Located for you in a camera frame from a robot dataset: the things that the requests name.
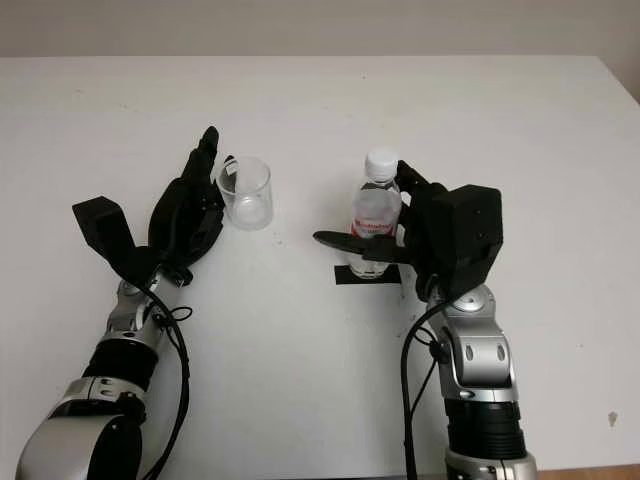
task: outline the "robotic arm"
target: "robotic arm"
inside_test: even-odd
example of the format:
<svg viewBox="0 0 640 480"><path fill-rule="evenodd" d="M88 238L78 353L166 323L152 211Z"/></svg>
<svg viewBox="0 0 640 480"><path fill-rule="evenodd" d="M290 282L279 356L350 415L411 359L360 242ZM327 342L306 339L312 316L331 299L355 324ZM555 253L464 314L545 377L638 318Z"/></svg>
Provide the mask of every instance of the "robotic arm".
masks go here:
<svg viewBox="0 0 640 480"><path fill-rule="evenodd" d="M429 322L435 332L430 352L439 365L449 417L448 479L535 480L535 460L518 423L511 352L495 322L493 294L484 285L502 246L500 192L475 185L448 191L403 161L396 182L411 196L399 218L404 246L384 236L360 239L323 231L314 237L365 260L410 264L418 298L430 307L411 327L402 349L407 478L417 479L407 361L416 334Z"/></svg>
<svg viewBox="0 0 640 480"><path fill-rule="evenodd" d="M217 144L218 132L209 127L182 176L156 205L147 247L134 245L122 210L111 200L73 206L87 243L122 278L118 303L82 377L71 382L24 447L16 480L135 480L145 393L167 335L182 365L179 411L164 453L143 478L157 478L162 470L189 401L186 346L170 309L193 278L188 267L222 230L223 202L210 180Z"/></svg>

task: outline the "table surface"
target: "table surface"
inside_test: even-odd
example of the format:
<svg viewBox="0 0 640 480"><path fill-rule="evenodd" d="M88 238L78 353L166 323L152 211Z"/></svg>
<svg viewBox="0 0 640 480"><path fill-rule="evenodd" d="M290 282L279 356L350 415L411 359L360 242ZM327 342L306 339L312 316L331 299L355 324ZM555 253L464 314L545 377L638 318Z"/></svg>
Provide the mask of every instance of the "table surface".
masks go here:
<svg viewBox="0 0 640 480"><path fill-rule="evenodd" d="M145 243L204 129L272 169L275 218L228 226L182 303L192 403L165 479L403 471L399 357L423 310L404 285L336 286L365 152L395 146L428 179L503 193L488 285L511 342L527 446L541 468L640 461L634 305L640 109L592 57L0 60L0 476L89 360L116 276L71 205L106 195ZM416 347L417 383L428 356ZM146 463L177 402L162 355ZM444 470L436 382L417 412L420 470ZM617 416L617 421L610 418Z"/></svg>

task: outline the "black cable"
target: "black cable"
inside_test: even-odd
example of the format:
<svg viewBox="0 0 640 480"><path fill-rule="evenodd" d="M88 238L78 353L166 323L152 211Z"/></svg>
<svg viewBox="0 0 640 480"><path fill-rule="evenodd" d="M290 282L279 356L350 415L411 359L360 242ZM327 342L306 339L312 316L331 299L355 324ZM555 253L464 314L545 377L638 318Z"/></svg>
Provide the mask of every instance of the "black cable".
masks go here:
<svg viewBox="0 0 640 480"><path fill-rule="evenodd" d="M433 373L433 369L436 368L437 363L438 361L435 358L433 359L433 362L431 362L431 366L429 367L427 376L424 377L424 381L422 382L420 391L418 392L418 395L416 395L416 398L413 400L413 405L411 406L411 413L409 414L409 421L413 420L413 414L416 412L416 408L418 407L420 398L422 398L422 394L424 393L424 390L427 388L427 383L429 383L429 379L431 378L431 374Z"/></svg>
<svg viewBox="0 0 640 480"><path fill-rule="evenodd" d="M186 311L187 313L184 314L184 316L182 317L176 317L176 312L181 312L181 311ZM191 315L193 315L193 308L191 307L187 307L186 305L183 305L181 307L176 307L173 310L171 310L171 314L173 315L173 318L176 322L184 322L187 318L189 318Z"/></svg>
<svg viewBox="0 0 640 480"><path fill-rule="evenodd" d="M417 480L418 472L416 469L416 456L413 447L413 426L411 422L412 418L412 406L409 396L409 380L407 372L407 359L409 357L409 349L411 348L411 342L416 336L416 333L420 330L422 325L433 317L436 313L441 311L447 306L446 301L437 304L435 307L428 309L424 315L422 315L413 326L409 329L409 333L404 339L402 345L402 354L400 355L400 383L402 384L402 407L404 416L404 456L405 465L407 470L407 480Z"/></svg>
<svg viewBox="0 0 640 480"><path fill-rule="evenodd" d="M434 336L433 336L433 333L431 333L431 332L430 332L429 330L427 330L426 328L424 328L424 327L420 327L420 328L418 329L418 331L426 333L427 335L429 335L429 337L431 337L431 340L432 340L432 341L434 341L434 342L436 341L436 337L434 337ZM415 338L419 343L421 343L421 344L423 344L423 345L425 345L425 346L427 346L427 347L430 347L430 346L431 346L431 342L427 342L426 340L421 339L421 338L418 336L418 334L417 334L417 333L416 333L416 335L415 335L415 337L414 337L414 338Z"/></svg>
<svg viewBox="0 0 640 480"><path fill-rule="evenodd" d="M167 463L167 459L169 458L169 455L173 450L173 447L178 438L178 433L180 432L180 428L182 428L182 424L184 423L184 419L186 418L187 411L189 409L189 356L187 353L187 345L185 344L184 337L182 336L182 332L180 331L180 327L178 326L178 322L173 316L172 311L169 310L165 303L149 288L141 285L135 286L147 297L149 297L152 300L153 304L155 304L155 306L157 306L161 310L161 325L166 329L169 341L175 347L178 353L178 358L180 360L180 399L178 401L178 412L176 414L176 420L173 424L173 428L171 429L171 434L169 435L169 440L167 441L164 451L156 460L156 463L151 467L151 469L144 475L144 477L142 477L142 480L156 480L165 464Z"/></svg>

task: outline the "silver robot arm segment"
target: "silver robot arm segment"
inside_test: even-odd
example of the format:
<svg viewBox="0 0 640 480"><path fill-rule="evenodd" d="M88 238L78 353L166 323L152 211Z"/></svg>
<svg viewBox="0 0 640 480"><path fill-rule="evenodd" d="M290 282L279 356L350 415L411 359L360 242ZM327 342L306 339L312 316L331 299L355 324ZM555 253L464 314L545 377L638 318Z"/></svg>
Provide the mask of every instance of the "silver robot arm segment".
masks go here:
<svg viewBox="0 0 640 480"><path fill-rule="evenodd" d="M149 289L175 306L179 289L161 274ZM16 480L136 478L145 393L163 335L156 310L140 290L120 282L118 304L89 366L25 445Z"/></svg>
<svg viewBox="0 0 640 480"><path fill-rule="evenodd" d="M534 457L519 426L511 352L481 285L434 315L440 388L449 417L450 480L535 480Z"/></svg>

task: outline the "glass cup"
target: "glass cup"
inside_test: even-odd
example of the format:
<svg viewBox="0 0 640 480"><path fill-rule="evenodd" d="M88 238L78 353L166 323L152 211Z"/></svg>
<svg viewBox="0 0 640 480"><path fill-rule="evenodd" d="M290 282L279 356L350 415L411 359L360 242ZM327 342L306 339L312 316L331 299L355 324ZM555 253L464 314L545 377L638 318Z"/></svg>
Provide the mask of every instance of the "glass cup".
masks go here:
<svg viewBox="0 0 640 480"><path fill-rule="evenodd" d="M227 158L216 175L227 215L242 230L260 230L273 219L271 172L256 157Z"/></svg>

